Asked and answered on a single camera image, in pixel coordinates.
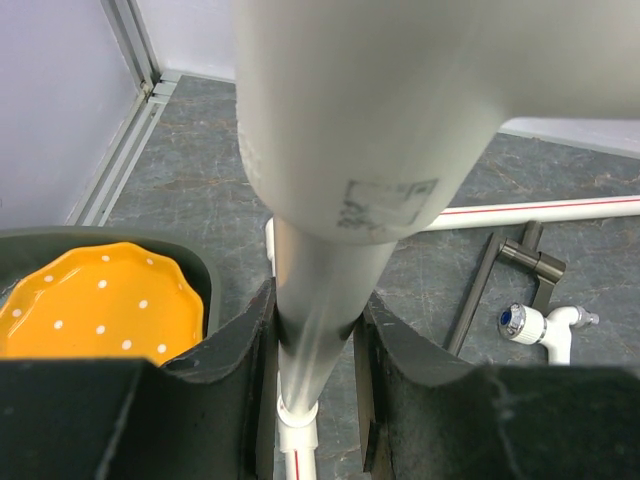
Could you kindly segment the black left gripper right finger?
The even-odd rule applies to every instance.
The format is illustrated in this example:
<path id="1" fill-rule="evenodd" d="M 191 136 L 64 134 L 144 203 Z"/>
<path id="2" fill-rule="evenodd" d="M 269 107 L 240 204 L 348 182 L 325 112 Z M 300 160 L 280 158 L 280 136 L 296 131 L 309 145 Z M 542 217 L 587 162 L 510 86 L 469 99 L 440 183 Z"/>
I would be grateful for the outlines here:
<path id="1" fill-rule="evenodd" d="M 473 365 L 372 295 L 353 332 L 374 479 L 635 479 L 639 372 Z"/>

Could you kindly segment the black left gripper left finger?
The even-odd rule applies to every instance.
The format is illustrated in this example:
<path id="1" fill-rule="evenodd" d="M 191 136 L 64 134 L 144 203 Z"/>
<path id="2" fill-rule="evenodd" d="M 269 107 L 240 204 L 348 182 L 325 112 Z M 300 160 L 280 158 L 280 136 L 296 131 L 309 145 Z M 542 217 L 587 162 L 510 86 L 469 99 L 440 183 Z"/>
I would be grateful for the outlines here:
<path id="1" fill-rule="evenodd" d="M 5 479 L 269 479 L 276 293 L 163 366 L 144 359 L 1 365 Z"/>

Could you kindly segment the white PVC pipe frame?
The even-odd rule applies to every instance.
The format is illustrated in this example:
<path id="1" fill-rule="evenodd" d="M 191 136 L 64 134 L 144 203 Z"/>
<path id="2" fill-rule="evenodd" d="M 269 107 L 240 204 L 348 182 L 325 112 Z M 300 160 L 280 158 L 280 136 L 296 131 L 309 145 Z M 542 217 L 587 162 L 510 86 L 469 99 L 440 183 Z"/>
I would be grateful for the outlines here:
<path id="1" fill-rule="evenodd" d="M 635 119 L 635 1 L 238 1 L 237 132 L 274 220 L 283 420 L 315 405 L 396 244 L 516 117 Z"/>

